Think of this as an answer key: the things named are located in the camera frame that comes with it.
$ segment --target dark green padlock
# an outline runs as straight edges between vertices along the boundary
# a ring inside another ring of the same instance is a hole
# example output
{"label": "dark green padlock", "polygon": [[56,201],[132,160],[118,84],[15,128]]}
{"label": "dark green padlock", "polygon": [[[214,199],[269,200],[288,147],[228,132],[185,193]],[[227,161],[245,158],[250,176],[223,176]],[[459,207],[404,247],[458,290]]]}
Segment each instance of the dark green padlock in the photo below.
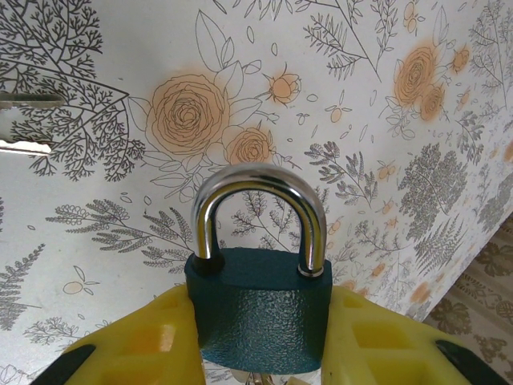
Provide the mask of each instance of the dark green padlock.
{"label": "dark green padlock", "polygon": [[[216,211],[244,190],[272,193],[301,223],[299,254],[219,249]],[[267,164],[227,167],[196,195],[192,213],[198,252],[185,265],[202,355],[241,371],[276,375],[321,366],[331,298],[325,261],[326,219],[317,194],[300,177]]]}

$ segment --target small flower drawing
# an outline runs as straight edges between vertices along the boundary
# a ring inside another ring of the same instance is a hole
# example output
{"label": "small flower drawing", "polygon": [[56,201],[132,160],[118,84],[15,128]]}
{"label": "small flower drawing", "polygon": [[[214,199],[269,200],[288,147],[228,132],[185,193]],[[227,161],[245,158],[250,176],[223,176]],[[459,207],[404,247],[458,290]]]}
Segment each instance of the small flower drawing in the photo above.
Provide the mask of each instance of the small flower drawing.
{"label": "small flower drawing", "polygon": [[294,101],[301,92],[299,75],[287,73],[286,65],[283,74],[277,78],[264,76],[269,81],[269,91],[266,94],[269,94],[269,98],[273,98],[275,102],[286,105]]}
{"label": "small flower drawing", "polygon": [[417,36],[418,24],[426,20],[426,18],[424,18],[423,16],[419,16],[419,14],[417,13],[417,10],[415,9],[417,3],[418,0],[414,0],[406,4],[406,7],[404,9],[404,20],[402,22],[402,25],[406,27],[408,33],[415,33],[415,36]]}
{"label": "small flower drawing", "polygon": [[471,53],[469,52],[467,46],[463,47],[459,51],[454,52],[454,59],[452,60],[452,63],[450,64],[453,71],[457,74],[462,71],[465,66],[468,63],[468,60],[471,56]]}
{"label": "small flower drawing", "polygon": [[91,290],[90,288],[85,287],[85,286],[99,285],[99,282],[86,281],[86,274],[83,272],[83,270],[76,265],[73,266],[73,268],[75,269],[75,272],[79,276],[80,282],[79,281],[68,282],[66,285],[64,285],[63,292],[66,294],[78,294],[81,291],[85,291],[89,295],[95,295],[95,293],[93,293],[93,290]]}

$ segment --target floor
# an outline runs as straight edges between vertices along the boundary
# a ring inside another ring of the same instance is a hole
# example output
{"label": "floor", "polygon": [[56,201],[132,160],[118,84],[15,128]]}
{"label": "floor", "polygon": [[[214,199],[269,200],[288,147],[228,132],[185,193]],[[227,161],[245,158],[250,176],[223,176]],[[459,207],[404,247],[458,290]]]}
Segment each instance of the floor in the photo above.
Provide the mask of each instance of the floor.
{"label": "floor", "polygon": [[425,320],[513,383],[513,215]]}

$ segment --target gray fern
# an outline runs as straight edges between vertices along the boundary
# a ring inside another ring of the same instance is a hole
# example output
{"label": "gray fern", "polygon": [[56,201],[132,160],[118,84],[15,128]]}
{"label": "gray fern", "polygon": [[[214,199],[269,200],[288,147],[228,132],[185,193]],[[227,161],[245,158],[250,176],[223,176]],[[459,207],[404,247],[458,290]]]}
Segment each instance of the gray fern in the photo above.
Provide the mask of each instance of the gray fern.
{"label": "gray fern", "polygon": [[463,221],[458,226],[458,216],[441,224],[434,233],[425,236],[414,246],[417,252],[417,267],[424,274],[441,269],[449,263],[462,244]]}
{"label": "gray fern", "polygon": [[[326,142],[323,146],[312,144],[305,155],[313,159],[311,165],[321,166],[319,173],[323,182],[337,183],[338,192],[335,196],[343,199],[345,205],[355,205],[363,198],[372,207],[372,200],[378,196],[378,182],[372,171],[365,172],[362,152],[358,155],[354,153],[352,157],[346,156],[345,167],[337,161],[340,148],[335,142]],[[350,182],[345,180],[345,176],[349,177]]]}
{"label": "gray fern", "polygon": [[414,218],[406,239],[423,237],[440,211],[448,215],[466,186],[467,165],[458,162],[455,151],[442,159],[439,143],[424,146],[405,169],[398,186],[408,190],[399,211]]}
{"label": "gray fern", "polygon": [[3,223],[3,200],[2,197],[0,197],[0,225]]}
{"label": "gray fern", "polygon": [[35,307],[18,302],[22,283],[28,270],[37,261],[45,245],[41,244],[28,257],[6,266],[6,272],[0,273],[0,328],[11,330],[18,317],[28,308]]}
{"label": "gray fern", "polygon": [[511,198],[512,188],[513,172],[499,184],[497,195],[490,198],[479,212],[478,223],[483,224],[483,231],[490,232],[502,220]]}
{"label": "gray fern", "polygon": [[477,124],[478,116],[472,111],[465,111],[460,120],[456,120],[462,131],[458,134],[456,146],[459,151],[464,154],[467,153],[467,160],[473,164],[479,163],[481,154],[484,150],[483,144],[477,144],[477,140],[481,139],[484,126]]}
{"label": "gray fern", "polygon": [[[85,209],[75,205],[62,205],[55,209],[57,217],[48,217],[49,222],[79,226],[66,230],[68,233],[95,233],[92,241],[102,244],[102,251],[130,253],[141,249],[149,259],[143,263],[150,267],[169,268],[169,273],[177,273],[179,265],[192,253],[192,231],[184,217],[173,207],[170,214],[159,211],[158,217],[143,215],[148,229],[137,229],[127,224],[131,219],[128,211],[108,199],[95,199],[86,204]],[[159,249],[150,246],[154,241],[172,245],[172,249]]]}
{"label": "gray fern", "polygon": [[479,205],[472,209],[472,211],[474,211],[475,215],[479,215],[479,212],[485,205],[485,201],[488,198],[488,188],[490,187],[490,183],[491,183],[489,175],[490,175],[490,166],[488,165],[488,163],[486,163],[481,167],[481,170],[479,170],[479,176],[481,177],[481,181],[478,184],[479,193],[475,197],[476,201],[479,203]]}

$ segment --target padlock body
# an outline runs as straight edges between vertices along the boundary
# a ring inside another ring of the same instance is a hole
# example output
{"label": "padlock body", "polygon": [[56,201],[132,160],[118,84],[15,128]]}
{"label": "padlock body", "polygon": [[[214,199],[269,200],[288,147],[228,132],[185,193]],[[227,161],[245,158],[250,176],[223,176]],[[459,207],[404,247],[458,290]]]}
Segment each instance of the padlock body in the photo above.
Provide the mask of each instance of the padlock body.
{"label": "padlock body", "polygon": [[298,255],[222,249],[224,268],[199,275],[185,265],[202,355],[223,367],[276,375],[321,367],[332,288],[331,263],[319,278],[297,271]]}

